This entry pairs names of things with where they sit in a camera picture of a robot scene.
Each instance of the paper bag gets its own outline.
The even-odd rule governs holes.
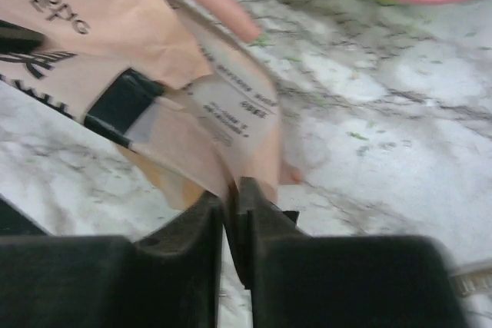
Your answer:
[[[172,88],[210,73],[165,0],[0,0],[0,19],[41,32],[45,46],[120,56]]]
[[[233,40],[178,0],[173,0],[178,16],[167,2],[150,0],[137,18],[132,14],[141,11],[141,0],[106,0],[109,6],[79,0],[81,10],[99,18],[90,24],[92,18],[84,18],[90,32],[75,36],[73,22],[46,20],[29,8],[32,3],[22,2],[0,0],[0,19],[45,33],[48,44],[30,55],[0,55],[4,82],[115,142],[174,208],[186,209],[205,190],[227,203],[241,176],[256,178],[267,198],[276,201],[277,96],[268,73]],[[21,11],[15,10],[17,3]],[[117,13],[126,22],[117,22]],[[157,38],[149,38],[145,27]],[[91,35],[98,37],[80,39]],[[176,50],[186,53],[174,58]],[[174,70],[166,55],[173,57]],[[161,77],[155,74],[158,61],[164,63]],[[190,64],[202,73],[188,71],[185,78]],[[163,88],[155,80],[184,88]]]

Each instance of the white marble surface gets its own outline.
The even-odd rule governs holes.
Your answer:
[[[278,76],[305,176],[280,207],[314,235],[426,234],[457,265],[492,259],[492,0],[238,1],[266,34],[248,50]],[[175,215],[108,142],[7,86],[0,99],[0,193],[45,229],[134,240]],[[221,327],[250,326],[227,250],[223,269]]]

